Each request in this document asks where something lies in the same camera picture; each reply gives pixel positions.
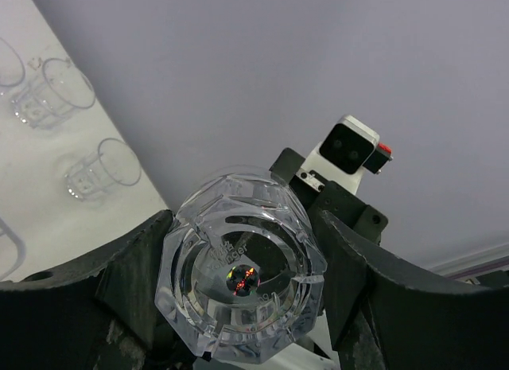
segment camera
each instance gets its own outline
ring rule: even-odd
[[[366,171],[379,173],[392,160],[390,148],[379,140],[378,133],[352,115],[345,115],[313,149],[297,175],[316,191],[327,181],[334,181],[356,194]]]
[[[351,115],[346,115],[321,144],[319,154],[352,175],[375,152],[378,143],[378,134]]]

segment red button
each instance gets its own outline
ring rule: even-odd
[[[384,145],[383,143],[379,143],[379,147],[386,151],[389,154],[392,154],[392,149],[388,145]]]

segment black plastic part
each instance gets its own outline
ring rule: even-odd
[[[285,149],[270,170],[289,183],[306,210],[330,211],[361,236],[380,244],[382,231],[388,224],[387,217],[334,181],[327,182],[321,192],[312,189],[295,176],[304,160],[295,151]]]
[[[370,155],[363,166],[372,173],[378,173],[388,161],[390,161],[390,153],[377,146],[375,152]]]
[[[155,281],[172,220],[159,212],[68,263],[0,282],[0,367],[141,369],[156,344]],[[173,338],[157,345],[171,347]]]
[[[184,370],[192,368],[195,360],[196,358],[178,337],[178,334],[162,315],[159,315],[154,331],[153,348],[145,359],[143,370],[167,370],[168,368],[173,370],[177,364],[181,364],[179,370]]]
[[[325,309],[343,370],[507,368],[509,288],[442,278],[376,246],[316,209],[313,229],[333,267]]]
[[[490,288],[504,288],[509,286],[509,274],[506,271],[497,271],[476,277],[479,284]]]

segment white wall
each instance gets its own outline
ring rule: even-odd
[[[359,191],[429,266],[509,230],[509,0],[34,0],[177,207],[344,113],[394,149]]]

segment clear glass cup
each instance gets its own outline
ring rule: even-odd
[[[10,44],[0,37],[0,97],[25,80],[25,65]]]
[[[64,177],[71,196],[93,200],[119,186],[136,185],[142,177],[142,167],[126,143],[106,138],[95,152],[72,165]]]
[[[25,257],[25,242],[0,218],[0,281],[13,274]]]
[[[69,60],[50,58],[11,98],[14,114],[32,128],[52,129],[79,111],[94,106],[87,77]]]
[[[229,168],[176,214],[155,302],[194,355],[262,363],[314,327],[326,267],[289,186]]]

